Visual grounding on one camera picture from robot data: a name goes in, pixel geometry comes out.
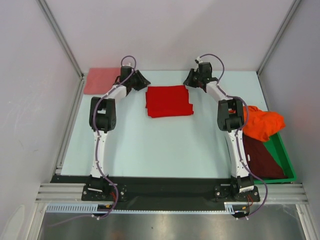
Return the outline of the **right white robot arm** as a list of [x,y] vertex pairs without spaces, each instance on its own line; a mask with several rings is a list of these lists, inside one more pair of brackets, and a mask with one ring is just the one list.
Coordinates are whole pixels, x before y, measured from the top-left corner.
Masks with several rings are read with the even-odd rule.
[[242,201],[254,190],[254,180],[251,174],[243,143],[244,103],[237,96],[227,94],[219,85],[219,80],[213,77],[210,62],[196,61],[197,67],[192,68],[185,86],[201,88],[217,102],[217,125],[225,133],[228,152],[231,161],[231,196]]

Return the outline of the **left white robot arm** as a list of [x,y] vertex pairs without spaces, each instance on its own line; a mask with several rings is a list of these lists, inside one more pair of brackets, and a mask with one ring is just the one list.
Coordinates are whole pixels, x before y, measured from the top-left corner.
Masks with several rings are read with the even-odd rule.
[[90,176],[105,179],[105,153],[110,132],[116,127],[116,104],[132,91],[140,91],[151,83],[135,67],[123,65],[111,89],[101,97],[92,97],[90,102],[89,125],[93,130],[94,154]]

